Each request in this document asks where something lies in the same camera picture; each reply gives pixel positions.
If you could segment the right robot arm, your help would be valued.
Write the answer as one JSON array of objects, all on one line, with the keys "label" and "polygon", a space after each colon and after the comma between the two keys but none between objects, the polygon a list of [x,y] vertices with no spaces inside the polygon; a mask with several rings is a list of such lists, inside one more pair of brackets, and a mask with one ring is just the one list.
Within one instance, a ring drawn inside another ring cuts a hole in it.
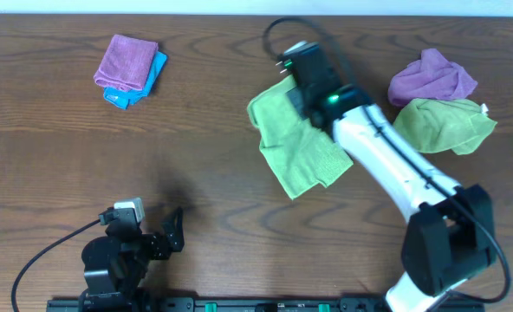
[{"label": "right robot arm", "polygon": [[300,42],[280,58],[295,79],[296,109],[367,169],[406,221],[405,272],[386,293],[389,309],[439,309],[500,251],[489,195],[462,187],[414,150],[364,90],[342,83],[318,43]]}]

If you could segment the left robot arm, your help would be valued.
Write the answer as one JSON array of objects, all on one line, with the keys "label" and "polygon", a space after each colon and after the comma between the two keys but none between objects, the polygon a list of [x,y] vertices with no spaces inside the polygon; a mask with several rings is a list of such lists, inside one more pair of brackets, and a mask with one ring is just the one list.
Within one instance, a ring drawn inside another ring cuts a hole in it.
[{"label": "left robot arm", "polygon": [[162,232],[143,233],[133,208],[110,208],[100,215],[106,235],[89,242],[81,253],[87,289],[80,311],[159,310],[160,300],[140,287],[151,261],[167,260],[185,245],[182,208],[161,222]]}]

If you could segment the green microfiber cloth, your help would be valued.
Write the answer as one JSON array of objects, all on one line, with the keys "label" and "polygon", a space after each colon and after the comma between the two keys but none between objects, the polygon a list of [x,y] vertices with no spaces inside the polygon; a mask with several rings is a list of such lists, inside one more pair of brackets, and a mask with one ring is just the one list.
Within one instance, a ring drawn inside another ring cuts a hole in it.
[{"label": "green microfiber cloth", "polygon": [[247,113],[260,135],[259,151],[290,199],[315,185],[332,185],[354,162],[324,132],[295,110],[288,76],[253,98]]}]

